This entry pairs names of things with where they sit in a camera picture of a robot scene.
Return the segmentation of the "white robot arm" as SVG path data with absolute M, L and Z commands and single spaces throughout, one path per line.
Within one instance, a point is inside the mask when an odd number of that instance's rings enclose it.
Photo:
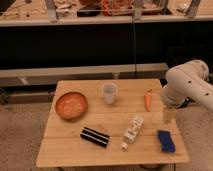
M 186 98 L 190 98 L 213 114 L 213 85 L 206 81 L 208 65 L 202 60 L 191 60 L 170 68 L 165 78 L 167 84 L 162 88 L 161 99 L 163 122 L 174 121 L 179 108 Z

